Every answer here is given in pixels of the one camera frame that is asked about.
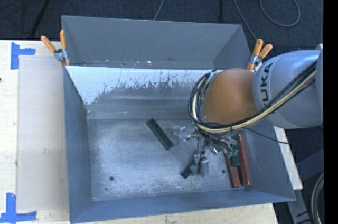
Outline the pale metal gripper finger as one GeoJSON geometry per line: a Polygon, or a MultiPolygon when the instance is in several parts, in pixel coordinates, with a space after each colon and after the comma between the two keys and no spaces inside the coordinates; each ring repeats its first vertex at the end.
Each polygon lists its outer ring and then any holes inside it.
{"type": "Polygon", "coordinates": [[[182,141],[188,141],[191,136],[189,134],[189,132],[187,131],[187,128],[185,126],[173,126],[171,128],[171,131],[173,133],[174,136],[176,136],[177,138],[179,138],[182,141]]]}
{"type": "Polygon", "coordinates": [[[201,151],[194,155],[193,158],[193,173],[205,176],[209,172],[209,160],[205,156],[205,151],[201,151]]]}

